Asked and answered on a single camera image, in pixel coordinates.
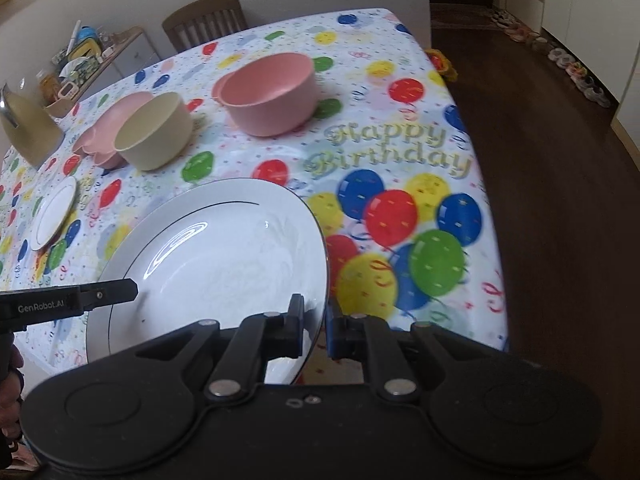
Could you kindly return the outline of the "person left hand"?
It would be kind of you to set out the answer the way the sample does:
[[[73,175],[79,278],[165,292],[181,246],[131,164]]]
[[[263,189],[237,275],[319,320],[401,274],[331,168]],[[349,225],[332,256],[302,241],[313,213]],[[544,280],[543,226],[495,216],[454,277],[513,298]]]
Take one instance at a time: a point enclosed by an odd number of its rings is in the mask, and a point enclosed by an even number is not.
[[[11,349],[9,373],[2,379],[0,386],[0,426],[2,434],[9,439],[16,439],[21,433],[21,395],[24,388],[24,377],[21,368],[24,359],[15,346]]]

